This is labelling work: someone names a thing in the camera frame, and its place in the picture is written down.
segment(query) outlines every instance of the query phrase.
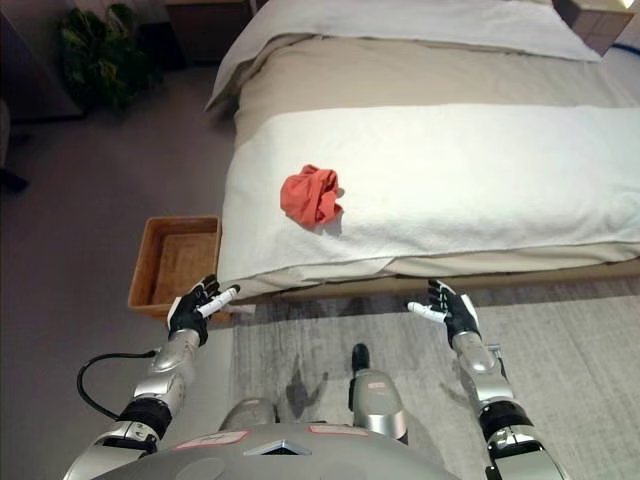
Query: gray rug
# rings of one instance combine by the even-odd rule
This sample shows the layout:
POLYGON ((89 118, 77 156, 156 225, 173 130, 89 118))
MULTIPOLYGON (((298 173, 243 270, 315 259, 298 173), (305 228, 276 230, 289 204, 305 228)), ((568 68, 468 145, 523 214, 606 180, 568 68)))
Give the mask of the gray rug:
MULTIPOLYGON (((640 281, 469 292, 503 348, 527 413, 575 480, 640 478, 640 281)), ((234 400, 265 396, 287 422, 350 423, 351 348, 394 379, 409 441, 464 480, 485 480, 484 440, 443 328, 367 297, 258 306, 234 325, 234 400)))

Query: potted plant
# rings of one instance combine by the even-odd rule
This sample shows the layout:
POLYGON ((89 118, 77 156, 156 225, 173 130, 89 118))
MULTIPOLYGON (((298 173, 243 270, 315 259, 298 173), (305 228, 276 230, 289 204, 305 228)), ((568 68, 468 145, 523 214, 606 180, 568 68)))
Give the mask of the potted plant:
POLYGON ((162 81, 160 69, 136 45, 135 14, 126 5, 109 6, 104 20, 74 8, 58 33, 65 83, 85 108, 106 104, 121 111, 162 81))

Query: crumpled towel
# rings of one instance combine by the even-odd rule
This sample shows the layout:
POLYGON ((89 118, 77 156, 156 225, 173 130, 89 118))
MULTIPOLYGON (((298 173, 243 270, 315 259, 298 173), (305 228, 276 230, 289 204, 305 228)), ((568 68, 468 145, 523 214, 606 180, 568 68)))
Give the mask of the crumpled towel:
POLYGON ((338 174, 313 165, 305 165, 291 175, 280 189, 280 208, 300 225, 314 228, 331 222, 341 212, 338 198, 338 174))

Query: black glove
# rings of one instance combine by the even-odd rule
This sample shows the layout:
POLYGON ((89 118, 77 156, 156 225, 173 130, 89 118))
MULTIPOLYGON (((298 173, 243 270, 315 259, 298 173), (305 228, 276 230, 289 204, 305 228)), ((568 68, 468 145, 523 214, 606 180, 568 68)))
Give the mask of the black glove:
POLYGON ((474 314, 467 308, 462 297, 446 284, 429 280, 429 302, 433 305, 433 310, 446 314, 444 324, 447 326, 447 337, 451 348, 453 348, 453 337, 459 333, 475 332, 480 335, 474 314))
POLYGON ((191 329, 198 332, 200 346, 207 343, 209 317, 203 317, 196 308, 209 303, 212 297, 219 295, 219 288, 220 284, 217 282, 216 276, 207 275, 196 283, 185 296, 176 298, 169 310, 169 315, 167 315, 169 336, 179 330, 191 329))

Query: wooden basket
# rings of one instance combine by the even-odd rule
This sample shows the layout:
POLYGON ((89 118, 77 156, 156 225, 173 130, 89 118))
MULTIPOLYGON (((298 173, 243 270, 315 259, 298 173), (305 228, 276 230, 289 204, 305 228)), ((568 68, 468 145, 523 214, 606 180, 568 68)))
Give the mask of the wooden basket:
MULTIPOLYGON (((165 321, 176 297, 218 268, 222 229, 218 217, 147 220, 129 290, 129 308, 165 321)), ((219 312, 217 321, 229 314, 219 312)))

